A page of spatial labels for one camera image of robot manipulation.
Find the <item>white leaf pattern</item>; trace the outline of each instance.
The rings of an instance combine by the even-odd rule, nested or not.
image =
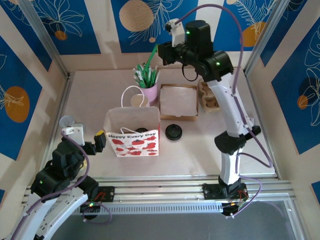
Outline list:
[[[1,1],[17,19],[26,25],[30,25],[17,4],[9,0]],[[76,11],[69,10],[69,0],[33,0],[31,3],[42,20],[42,23],[49,25],[49,30],[51,29],[53,33],[62,31],[82,37],[82,30],[76,24],[81,23],[85,19],[85,16]]]
[[[304,101],[306,103],[299,102],[299,104],[302,104],[304,108],[311,107],[310,126],[315,127],[320,124],[320,26],[310,40],[309,48],[304,58],[304,65],[308,67],[306,74],[309,78],[309,86],[302,94],[305,96]]]
[[[288,6],[286,7],[286,9],[284,10],[284,13],[282,14],[282,17],[285,20],[288,20],[289,12],[290,11],[294,11],[294,12],[299,11],[300,8],[302,7],[304,1],[305,0],[291,0],[288,3]]]
[[[156,39],[158,35],[165,30],[166,23],[170,20],[169,13],[180,7],[184,0],[179,0],[177,6],[173,9],[170,9],[173,6],[174,1],[176,0],[148,0],[146,4],[152,11],[153,23],[149,28],[143,31],[131,32],[129,38],[133,40],[131,41],[130,45],[135,44],[140,40],[145,42],[149,38]]]
[[[4,54],[0,54],[0,70],[4,67],[4,65],[6,64],[6,59],[7,56]],[[14,97],[11,96],[10,94],[6,93],[6,91],[2,88],[2,86],[0,85],[0,110],[3,109],[6,105],[10,105],[10,104],[17,104],[20,106],[23,106],[23,102],[22,99],[24,99],[24,97]]]
[[[252,26],[257,40],[261,33],[261,22],[270,15],[276,5],[277,0],[266,0],[262,7],[258,8],[256,0],[237,0],[234,5],[238,7],[239,15],[245,19],[248,26]]]

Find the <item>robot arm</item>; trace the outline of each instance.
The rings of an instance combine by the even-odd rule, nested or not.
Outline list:
[[[227,198],[241,185],[236,170],[236,167],[239,168],[239,165],[236,166],[236,158],[246,141],[252,138],[248,129],[255,135],[259,134],[261,129],[253,126],[236,89],[235,94],[247,120],[246,124],[242,120],[232,92],[234,68],[226,52],[214,51],[210,26],[203,20],[195,20],[188,22],[184,31],[181,22],[177,25],[176,22],[177,19],[173,19],[166,24],[172,41],[160,44],[158,55],[162,58],[163,65],[180,62],[184,66],[193,66],[196,73],[207,82],[219,103],[226,131],[217,136],[214,142],[222,154],[219,189],[222,196]]]
[[[95,144],[91,144],[91,142],[84,142],[83,127],[82,124],[72,124],[63,128],[62,132],[79,144],[86,154],[95,155],[97,152],[102,152],[107,140],[105,133],[98,132],[94,137]],[[84,160],[82,151],[71,141],[62,138],[62,142],[52,152],[52,160],[48,161],[44,169],[35,176],[27,204],[16,226],[5,240],[49,240],[75,209],[88,199],[95,198],[98,194],[98,183],[86,176],[77,187],[67,191],[67,197],[48,215],[46,215],[47,212],[60,194],[49,197],[34,206],[44,196],[66,189],[84,165]]]

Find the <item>cardboard box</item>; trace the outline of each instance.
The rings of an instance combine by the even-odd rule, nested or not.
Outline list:
[[[176,120],[176,121],[190,121],[190,122],[195,122],[198,119],[199,115],[199,91],[198,91],[198,86],[197,85],[185,85],[185,84],[161,84],[161,89],[163,87],[179,87],[179,88],[190,88],[190,89],[195,89],[196,90],[196,116],[173,116],[173,115],[164,115],[161,114],[161,103],[159,105],[159,110],[160,110],[160,119],[161,120]]]

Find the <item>pink cup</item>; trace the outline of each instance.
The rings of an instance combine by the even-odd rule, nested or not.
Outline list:
[[[143,94],[148,98],[150,106],[158,101],[158,83],[150,88],[141,88]]]

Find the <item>bag handle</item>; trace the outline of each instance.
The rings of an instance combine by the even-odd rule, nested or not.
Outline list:
[[[135,133],[135,134],[139,134],[140,133],[140,132],[132,131],[129,128],[126,128],[126,127],[120,127],[120,131],[121,131],[122,134],[124,134],[124,130],[123,129],[125,129],[127,131],[130,131],[132,133]]]
[[[141,91],[141,93],[142,93],[142,102],[141,102],[141,104],[140,104],[140,106],[139,106],[139,108],[140,108],[140,107],[142,106],[142,104],[144,103],[144,101],[145,101],[145,94],[144,94],[144,92],[141,90],[140,87],[137,87],[137,86],[134,86],[134,85],[128,86],[128,87],[123,91],[123,93],[122,93],[122,95],[121,95],[121,107],[122,107],[122,108],[124,107],[124,95],[125,95],[125,92],[126,92],[128,89],[130,89],[130,88],[137,88],[137,89],[139,89],[139,90]]]

